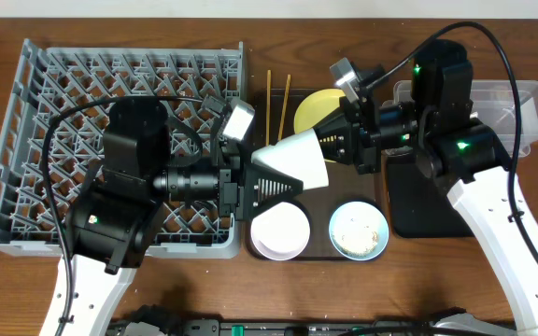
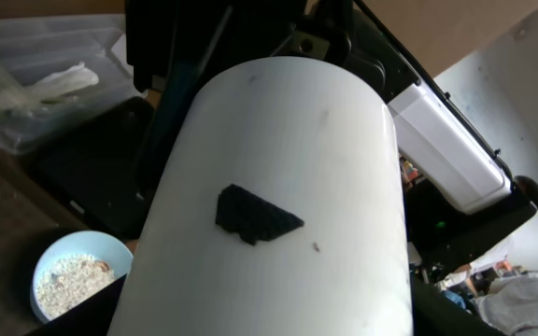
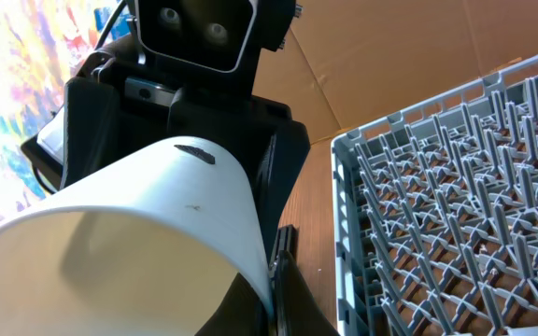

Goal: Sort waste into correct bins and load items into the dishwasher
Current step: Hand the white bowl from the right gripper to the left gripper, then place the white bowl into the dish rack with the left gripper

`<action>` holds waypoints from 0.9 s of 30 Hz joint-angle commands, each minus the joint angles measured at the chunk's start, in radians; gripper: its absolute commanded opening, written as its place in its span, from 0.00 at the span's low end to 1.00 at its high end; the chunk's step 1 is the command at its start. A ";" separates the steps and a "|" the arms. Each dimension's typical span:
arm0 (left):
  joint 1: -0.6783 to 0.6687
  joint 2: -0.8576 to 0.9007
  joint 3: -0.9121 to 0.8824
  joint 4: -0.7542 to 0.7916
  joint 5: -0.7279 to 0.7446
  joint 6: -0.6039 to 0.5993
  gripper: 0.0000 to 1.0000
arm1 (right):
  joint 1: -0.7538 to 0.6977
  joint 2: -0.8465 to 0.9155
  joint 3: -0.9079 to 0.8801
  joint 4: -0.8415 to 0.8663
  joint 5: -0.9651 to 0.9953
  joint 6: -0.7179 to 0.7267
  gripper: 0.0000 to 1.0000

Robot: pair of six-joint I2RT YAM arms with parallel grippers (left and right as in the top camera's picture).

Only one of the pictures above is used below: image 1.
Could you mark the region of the wooden chopstick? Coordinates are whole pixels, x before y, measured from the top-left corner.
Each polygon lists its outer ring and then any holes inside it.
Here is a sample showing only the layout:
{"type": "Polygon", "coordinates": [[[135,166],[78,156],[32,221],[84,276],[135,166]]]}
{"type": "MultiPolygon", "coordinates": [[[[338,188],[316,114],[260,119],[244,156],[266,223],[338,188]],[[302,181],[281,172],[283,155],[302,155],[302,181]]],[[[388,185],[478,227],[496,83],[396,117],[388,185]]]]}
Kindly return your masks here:
{"type": "Polygon", "coordinates": [[[271,89],[272,89],[272,71],[266,72],[266,94],[265,94],[265,146],[270,145],[271,133],[271,89]]]}
{"type": "Polygon", "coordinates": [[[280,121],[279,121],[279,128],[277,133],[277,142],[280,142],[283,138],[284,133],[284,126],[285,126],[285,118],[287,115],[287,108],[288,108],[288,100],[290,96],[290,84],[291,84],[291,74],[287,75],[287,81],[286,86],[284,89],[284,96],[283,96],[283,103],[282,103],[282,109],[280,114],[280,121]]]}

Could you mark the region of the white paper cup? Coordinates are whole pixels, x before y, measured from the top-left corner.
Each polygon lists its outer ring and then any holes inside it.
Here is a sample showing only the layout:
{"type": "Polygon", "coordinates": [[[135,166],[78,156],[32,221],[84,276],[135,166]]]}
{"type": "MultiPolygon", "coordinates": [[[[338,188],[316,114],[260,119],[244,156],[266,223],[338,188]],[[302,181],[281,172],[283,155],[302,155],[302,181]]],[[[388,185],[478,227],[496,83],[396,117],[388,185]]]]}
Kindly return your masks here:
{"type": "Polygon", "coordinates": [[[251,154],[251,161],[301,180],[304,190],[329,186],[326,162],[313,129],[255,150],[251,154]]]}

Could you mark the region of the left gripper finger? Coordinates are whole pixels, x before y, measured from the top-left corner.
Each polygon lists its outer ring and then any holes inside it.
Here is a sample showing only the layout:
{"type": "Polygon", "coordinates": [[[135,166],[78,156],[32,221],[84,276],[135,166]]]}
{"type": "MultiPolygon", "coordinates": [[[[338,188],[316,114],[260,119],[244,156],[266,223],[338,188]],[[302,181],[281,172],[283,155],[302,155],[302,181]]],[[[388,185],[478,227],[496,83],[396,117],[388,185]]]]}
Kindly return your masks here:
{"type": "Polygon", "coordinates": [[[296,185],[297,179],[283,175],[273,169],[258,165],[251,161],[244,164],[244,180],[246,185],[256,185],[259,179],[278,182],[286,185],[296,185]]]}
{"type": "Polygon", "coordinates": [[[279,203],[292,201],[296,196],[302,194],[303,191],[302,188],[288,189],[277,195],[268,196],[266,199],[259,200],[259,189],[247,189],[244,193],[243,219],[252,220],[279,203]]]}

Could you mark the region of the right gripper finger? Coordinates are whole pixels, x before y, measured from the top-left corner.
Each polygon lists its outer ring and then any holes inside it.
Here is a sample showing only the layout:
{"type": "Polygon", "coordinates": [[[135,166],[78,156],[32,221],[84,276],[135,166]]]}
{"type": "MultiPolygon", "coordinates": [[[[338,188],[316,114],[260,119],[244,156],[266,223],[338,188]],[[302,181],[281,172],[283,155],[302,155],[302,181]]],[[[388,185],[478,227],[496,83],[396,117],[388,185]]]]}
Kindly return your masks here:
{"type": "Polygon", "coordinates": [[[316,135],[345,135],[350,122],[342,111],[333,111],[314,127],[316,135]]]}
{"type": "Polygon", "coordinates": [[[322,135],[319,136],[319,146],[323,158],[326,161],[333,161],[350,165],[353,163],[353,156],[356,149],[356,138],[353,135],[322,135]]]}

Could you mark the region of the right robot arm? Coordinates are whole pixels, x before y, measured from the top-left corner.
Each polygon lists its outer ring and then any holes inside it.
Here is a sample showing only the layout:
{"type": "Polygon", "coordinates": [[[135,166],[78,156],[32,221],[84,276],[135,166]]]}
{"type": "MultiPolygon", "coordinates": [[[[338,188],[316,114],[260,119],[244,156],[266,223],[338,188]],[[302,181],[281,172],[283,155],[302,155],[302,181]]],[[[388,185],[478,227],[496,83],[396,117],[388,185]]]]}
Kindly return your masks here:
{"type": "Polygon", "coordinates": [[[411,147],[418,165],[468,225],[508,300],[517,333],[538,335],[538,224],[498,135],[473,115],[473,67],[463,45],[421,45],[411,98],[381,107],[373,91],[385,71],[342,59],[331,67],[343,96],[315,127],[325,159],[379,171],[385,149],[411,147]]]}

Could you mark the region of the light blue bowl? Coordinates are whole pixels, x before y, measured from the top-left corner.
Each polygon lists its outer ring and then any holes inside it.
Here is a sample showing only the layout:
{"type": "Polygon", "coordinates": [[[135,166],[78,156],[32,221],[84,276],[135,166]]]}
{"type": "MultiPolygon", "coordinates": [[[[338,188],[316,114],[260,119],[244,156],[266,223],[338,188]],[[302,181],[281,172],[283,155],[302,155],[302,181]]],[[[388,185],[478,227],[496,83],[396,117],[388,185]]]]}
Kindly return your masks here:
{"type": "Polygon", "coordinates": [[[333,247],[346,259],[378,259],[389,243],[389,223],[372,203],[352,201],[339,205],[329,221],[333,247]]]}

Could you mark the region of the pink white bowl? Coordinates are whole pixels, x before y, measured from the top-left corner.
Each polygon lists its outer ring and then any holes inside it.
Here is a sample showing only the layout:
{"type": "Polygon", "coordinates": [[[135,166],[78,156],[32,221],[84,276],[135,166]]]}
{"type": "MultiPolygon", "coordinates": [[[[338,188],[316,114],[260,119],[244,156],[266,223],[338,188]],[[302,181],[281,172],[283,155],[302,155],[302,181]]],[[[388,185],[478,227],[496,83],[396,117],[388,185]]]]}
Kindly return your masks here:
{"type": "Polygon", "coordinates": [[[294,259],[309,242],[310,222],[299,206],[278,203],[252,220],[250,238],[254,247],[267,259],[294,259]]]}

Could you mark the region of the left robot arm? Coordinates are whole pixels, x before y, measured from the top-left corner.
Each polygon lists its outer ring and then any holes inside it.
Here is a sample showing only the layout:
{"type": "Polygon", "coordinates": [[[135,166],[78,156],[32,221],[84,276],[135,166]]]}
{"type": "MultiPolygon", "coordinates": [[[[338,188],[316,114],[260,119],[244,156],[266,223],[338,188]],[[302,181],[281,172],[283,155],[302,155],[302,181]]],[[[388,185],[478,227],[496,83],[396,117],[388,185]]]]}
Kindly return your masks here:
{"type": "Polygon", "coordinates": [[[251,161],[243,140],[251,105],[215,96],[200,106],[216,117],[210,142],[166,109],[163,96],[106,99],[104,158],[78,197],[53,217],[63,255],[45,335],[102,335],[165,221],[167,202],[206,207],[249,221],[300,194],[300,179],[251,161]]]}

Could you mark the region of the rice and nut scraps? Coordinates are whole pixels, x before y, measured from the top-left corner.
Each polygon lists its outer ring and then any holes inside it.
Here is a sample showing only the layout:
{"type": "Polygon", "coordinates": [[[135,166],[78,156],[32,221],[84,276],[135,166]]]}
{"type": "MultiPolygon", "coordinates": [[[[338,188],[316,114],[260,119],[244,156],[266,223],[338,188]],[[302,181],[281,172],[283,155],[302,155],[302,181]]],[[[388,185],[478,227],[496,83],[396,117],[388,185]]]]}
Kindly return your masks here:
{"type": "Polygon", "coordinates": [[[332,238],[345,254],[351,257],[363,257],[376,248],[379,234],[370,224],[351,221],[337,224],[333,229],[332,238]]]}

